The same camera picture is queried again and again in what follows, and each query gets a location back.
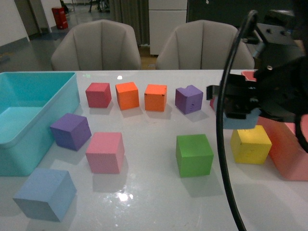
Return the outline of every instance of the yellow cube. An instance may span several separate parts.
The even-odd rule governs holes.
[[[233,130],[230,143],[236,163],[259,165],[265,162],[272,145],[261,125],[254,129]]]

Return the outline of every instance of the black wire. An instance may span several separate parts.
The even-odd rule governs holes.
[[[243,35],[247,34],[247,30],[252,28],[252,24],[257,22],[257,11],[250,11],[249,14],[244,19],[242,26],[239,28],[237,35],[234,38],[228,59],[225,64],[224,72],[220,82],[219,88],[219,95],[218,95],[218,104],[217,104],[217,114],[216,114],[216,135],[217,135],[217,149],[218,149],[218,157],[219,157],[219,164],[222,174],[222,180],[226,192],[226,196],[228,199],[229,207],[232,212],[234,221],[239,231],[245,231],[245,225],[242,221],[241,215],[237,209],[236,201],[234,199],[227,160],[226,160],[226,153],[225,153],[225,146],[224,146],[224,137],[223,137],[223,108],[224,108],[224,98],[225,98],[225,91],[226,85],[228,80],[228,75],[230,73],[234,57],[237,52],[237,48],[241,42]]]
[[[305,136],[303,135],[302,128],[300,126],[301,119],[302,115],[295,116],[295,136],[297,137],[300,146],[305,150],[306,153],[308,153],[308,143]]]

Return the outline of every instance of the plastic container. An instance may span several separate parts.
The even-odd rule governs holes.
[[[50,125],[79,105],[74,72],[0,74],[0,176],[28,176],[54,138]]]

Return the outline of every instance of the chair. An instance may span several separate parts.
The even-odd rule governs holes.
[[[110,20],[72,28],[51,57],[54,71],[139,70],[141,59],[131,26]]]
[[[237,29],[199,20],[180,25],[167,38],[157,57],[158,70],[223,69]],[[233,69],[254,69],[246,44],[240,43]]]

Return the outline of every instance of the green cube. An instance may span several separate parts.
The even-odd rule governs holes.
[[[177,136],[176,157],[180,177],[209,175],[213,151],[205,134]]]

